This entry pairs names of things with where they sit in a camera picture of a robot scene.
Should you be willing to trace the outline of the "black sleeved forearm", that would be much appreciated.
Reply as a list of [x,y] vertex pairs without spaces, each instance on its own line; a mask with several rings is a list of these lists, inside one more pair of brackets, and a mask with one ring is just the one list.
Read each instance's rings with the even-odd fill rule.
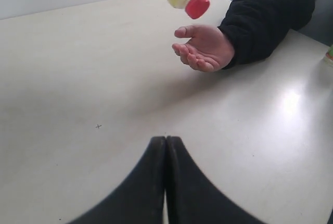
[[219,29],[235,50],[227,68],[268,58],[288,31],[303,28],[316,0],[233,0]]

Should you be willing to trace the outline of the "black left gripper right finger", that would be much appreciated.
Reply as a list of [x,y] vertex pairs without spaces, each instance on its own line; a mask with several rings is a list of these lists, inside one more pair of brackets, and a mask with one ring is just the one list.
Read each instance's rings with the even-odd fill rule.
[[196,165],[181,138],[166,138],[169,223],[262,223],[226,197]]

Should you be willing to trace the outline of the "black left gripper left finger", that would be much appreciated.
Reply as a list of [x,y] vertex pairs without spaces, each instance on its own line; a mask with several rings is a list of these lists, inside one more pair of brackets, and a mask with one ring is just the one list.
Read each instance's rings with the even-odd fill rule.
[[71,223],[163,223],[165,137],[153,137],[128,176]]

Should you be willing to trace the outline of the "person's open hand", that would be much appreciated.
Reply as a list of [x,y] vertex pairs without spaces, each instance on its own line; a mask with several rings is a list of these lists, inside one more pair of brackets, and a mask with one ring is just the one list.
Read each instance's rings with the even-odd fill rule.
[[172,48],[180,61],[193,70],[219,71],[235,55],[231,42],[217,27],[194,24],[178,28],[174,35],[178,39],[188,39],[184,44],[173,44]]

